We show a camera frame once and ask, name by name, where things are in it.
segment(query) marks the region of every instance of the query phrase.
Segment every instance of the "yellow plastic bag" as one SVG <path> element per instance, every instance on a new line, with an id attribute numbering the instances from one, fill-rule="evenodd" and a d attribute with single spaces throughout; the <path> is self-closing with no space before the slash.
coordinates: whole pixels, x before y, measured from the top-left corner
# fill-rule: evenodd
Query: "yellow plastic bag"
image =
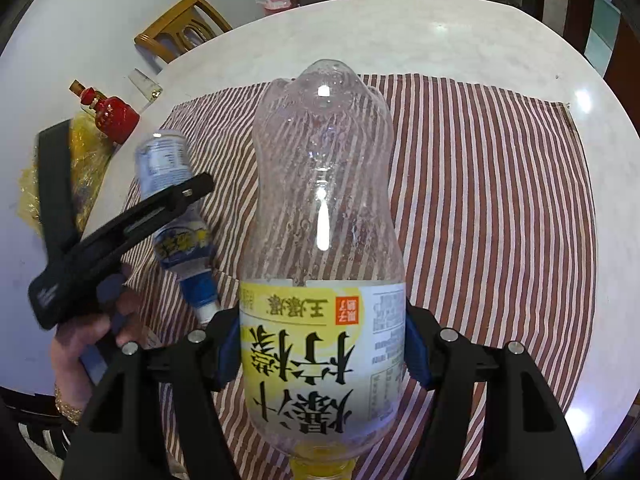
<path id="1" fill-rule="evenodd" d="M 79 112 L 72 119 L 69 139 L 76 225 L 78 230 L 82 232 L 91 209 L 94 207 L 111 155 L 113 155 L 113 143 L 96 128 L 94 118 L 86 112 Z M 20 187 L 18 216 L 42 235 L 38 175 L 35 165 L 22 170 L 18 185 Z"/>

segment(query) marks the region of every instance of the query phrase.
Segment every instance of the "gold bracelet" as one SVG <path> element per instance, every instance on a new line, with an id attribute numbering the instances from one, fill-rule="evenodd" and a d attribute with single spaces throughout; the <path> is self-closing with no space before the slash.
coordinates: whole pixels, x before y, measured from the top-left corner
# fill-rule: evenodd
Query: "gold bracelet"
<path id="1" fill-rule="evenodd" d="M 62 400 L 60 396 L 60 388 L 56 384 L 54 386 L 54 395 L 56 396 L 56 408 L 60 412 L 60 415 L 65 416 L 74 423 L 76 426 L 80 422 L 80 417 L 82 416 L 82 410 L 78 410 L 74 408 L 71 404 L 66 403 Z"/>

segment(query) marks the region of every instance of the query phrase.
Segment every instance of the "red bottle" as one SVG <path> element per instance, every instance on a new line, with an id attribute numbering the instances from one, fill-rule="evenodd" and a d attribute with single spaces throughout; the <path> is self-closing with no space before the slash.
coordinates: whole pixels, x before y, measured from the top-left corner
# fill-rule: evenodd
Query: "red bottle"
<path id="1" fill-rule="evenodd" d="M 124 144 L 140 120 L 138 113 L 119 97 L 105 97 L 78 81 L 69 89 L 80 98 L 81 104 L 95 111 L 96 127 L 113 142 Z"/>

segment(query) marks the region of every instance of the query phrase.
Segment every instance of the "yellow bottle label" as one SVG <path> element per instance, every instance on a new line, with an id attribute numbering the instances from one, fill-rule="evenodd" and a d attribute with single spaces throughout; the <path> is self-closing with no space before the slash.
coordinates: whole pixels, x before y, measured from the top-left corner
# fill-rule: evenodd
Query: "yellow bottle label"
<path id="1" fill-rule="evenodd" d="M 281 449 L 373 438 L 398 410 L 404 283 L 349 284 L 241 283 L 246 405 Z"/>

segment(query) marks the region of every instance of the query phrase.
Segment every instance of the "clear plastic bottle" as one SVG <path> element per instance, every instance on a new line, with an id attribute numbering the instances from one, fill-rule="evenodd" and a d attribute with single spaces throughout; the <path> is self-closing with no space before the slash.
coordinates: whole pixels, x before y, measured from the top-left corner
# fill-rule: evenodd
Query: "clear plastic bottle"
<path id="1" fill-rule="evenodd" d="M 142 200 L 189 180 L 193 173 L 183 134 L 177 130 L 154 132 L 136 149 L 136 173 Z M 160 266 L 177 275 L 182 296 L 200 323 L 208 323 L 220 309 L 220 302 L 210 266 L 213 242 L 196 205 L 158 229 L 153 245 Z"/>
<path id="2" fill-rule="evenodd" d="M 274 81 L 255 118 L 244 392 L 297 480 L 349 479 L 398 410 L 405 293 L 387 193 L 392 143 L 380 93 L 334 60 Z"/>

